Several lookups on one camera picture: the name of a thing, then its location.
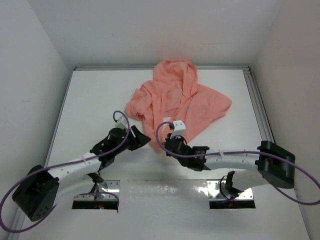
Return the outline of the pink hooded zip jacket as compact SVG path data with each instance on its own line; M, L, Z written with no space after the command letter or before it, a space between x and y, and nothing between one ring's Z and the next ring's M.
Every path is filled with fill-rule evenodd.
M144 134L154 149L164 142L168 126L157 127L165 118L183 121L184 138L193 140L212 122L224 117L232 100L215 89L198 83L198 72L188 60L172 59L158 63L152 80L137 88L126 104L125 113L142 122Z

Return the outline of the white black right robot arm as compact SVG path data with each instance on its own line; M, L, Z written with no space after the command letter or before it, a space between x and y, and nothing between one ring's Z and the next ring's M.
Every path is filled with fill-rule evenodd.
M282 189L295 186L295 155L271 141L261 141L257 154L242 150L206 156L208 146L190 147L182 136L167 137L164 148L167 156L197 172L230 169L226 179L220 181L220 193L226 197L236 198L246 189L266 184Z

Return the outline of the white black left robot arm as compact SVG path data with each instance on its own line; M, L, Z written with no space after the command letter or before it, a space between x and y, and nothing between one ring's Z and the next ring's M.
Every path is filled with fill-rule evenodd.
M98 172L111 165L115 157L129 150L135 151L151 141L136 126L129 130L112 128L107 137L98 142L83 157L72 160L68 165L45 169L41 165L33 167L27 179L22 181L12 195L12 200L32 222L39 221L53 209L63 188L77 180L84 182L91 178L90 191L94 184L101 182Z

